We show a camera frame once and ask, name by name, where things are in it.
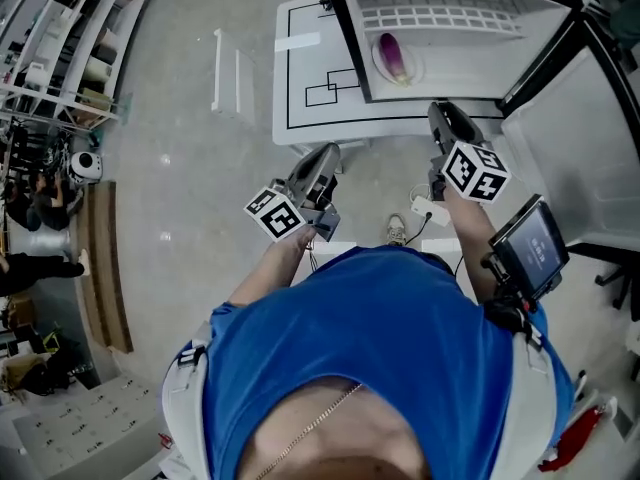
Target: white power strip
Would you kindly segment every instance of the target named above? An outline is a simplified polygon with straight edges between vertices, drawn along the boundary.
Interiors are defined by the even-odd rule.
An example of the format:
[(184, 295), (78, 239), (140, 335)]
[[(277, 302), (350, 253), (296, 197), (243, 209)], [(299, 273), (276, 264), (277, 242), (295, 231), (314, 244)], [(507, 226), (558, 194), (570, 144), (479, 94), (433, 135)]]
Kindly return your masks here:
[(422, 196), (416, 196), (413, 200), (411, 211), (423, 217), (430, 212), (431, 222), (435, 222), (439, 226), (444, 227), (451, 222), (448, 210)]

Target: white plate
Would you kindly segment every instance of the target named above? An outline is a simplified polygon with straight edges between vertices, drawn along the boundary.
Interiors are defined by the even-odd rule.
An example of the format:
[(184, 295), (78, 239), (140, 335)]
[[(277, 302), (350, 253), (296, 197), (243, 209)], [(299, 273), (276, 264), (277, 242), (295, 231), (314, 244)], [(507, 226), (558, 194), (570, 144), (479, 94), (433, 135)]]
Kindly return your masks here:
[[(407, 78), (409, 79), (409, 85), (419, 84), (424, 78), (424, 62), (422, 57), (415, 51), (412, 46), (400, 45), (400, 53), (402, 53), (402, 60), (404, 61), (404, 69), (407, 72)], [(380, 40), (379, 38), (373, 42), (371, 47), (371, 57), (373, 58), (373, 64), (378, 72), (392, 84), (400, 86), (400, 84), (393, 78), (387, 66), (385, 66), (380, 54)]]

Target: white shoulder strap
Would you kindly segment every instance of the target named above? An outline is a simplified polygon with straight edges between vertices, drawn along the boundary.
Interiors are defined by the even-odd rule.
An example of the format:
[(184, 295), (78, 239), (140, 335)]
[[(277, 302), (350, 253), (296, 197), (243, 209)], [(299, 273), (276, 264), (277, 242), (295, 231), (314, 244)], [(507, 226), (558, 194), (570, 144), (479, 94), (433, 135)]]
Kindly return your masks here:
[(498, 456), (490, 480), (520, 480), (545, 452), (556, 422), (556, 385), (551, 357), (539, 345), (513, 336), (513, 380)]
[(171, 437), (198, 480), (209, 480), (209, 462), (202, 422), (202, 392), (207, 378), (206, 348), (211, 340), (205, 322), (191, 347), (173, 362), (162, 385), (162, 410)]

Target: concrete floor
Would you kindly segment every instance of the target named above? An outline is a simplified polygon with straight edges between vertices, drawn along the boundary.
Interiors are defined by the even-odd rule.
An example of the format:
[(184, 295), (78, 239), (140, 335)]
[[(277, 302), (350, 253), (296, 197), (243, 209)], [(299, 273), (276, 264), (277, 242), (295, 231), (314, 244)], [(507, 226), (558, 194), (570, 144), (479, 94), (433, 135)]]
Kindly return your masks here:
[[(268, 245), (242, 207), (297, 161), (270, 135), (275, 13), (284, 1), (152, 0), (131, 45), (121, 88), (131, 96), (130, 115), (108, 128), (103, 151), (107, 177), (118, 182), (118, 253), (135, 348), (117, 360), (151, 380), (162, 378), (176, 350)], [(210, 111), (217, 28), (256, 63), (255, 129)], [(426, 181), (433, 154), (425, 137), (378, 140), (358, 151), (336, 190), (343, 222), (334, 240), (377, 245), (395, 211), (416, 232), (421, 219), (411, 214), (408, 193)], [(517, 180), (510, 190), (491, 210), (496, 225), (526, 200)], [(423, 233), (452, 236), (432, 224)], [(454, 256), (447, 259), (455, 264)], [(633, 360), (624, 349), (628, 308), (614, 310), (611, 292), (593, 284), (611, 268), (572, 258), (545, 306), (570, 373), (587, 369), (637, 415), (640, 391), (626, 380)]]

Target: open door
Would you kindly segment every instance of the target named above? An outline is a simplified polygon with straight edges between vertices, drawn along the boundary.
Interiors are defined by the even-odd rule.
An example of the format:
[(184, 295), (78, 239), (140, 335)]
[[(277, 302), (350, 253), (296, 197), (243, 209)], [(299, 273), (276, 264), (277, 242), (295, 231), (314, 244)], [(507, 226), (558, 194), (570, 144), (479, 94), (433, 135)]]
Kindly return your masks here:
[(638, 103), (593, 24), (580, 26), (581, 49), (503, 131), (516, 175), (545, 196), (565, 242), (640, 251)]

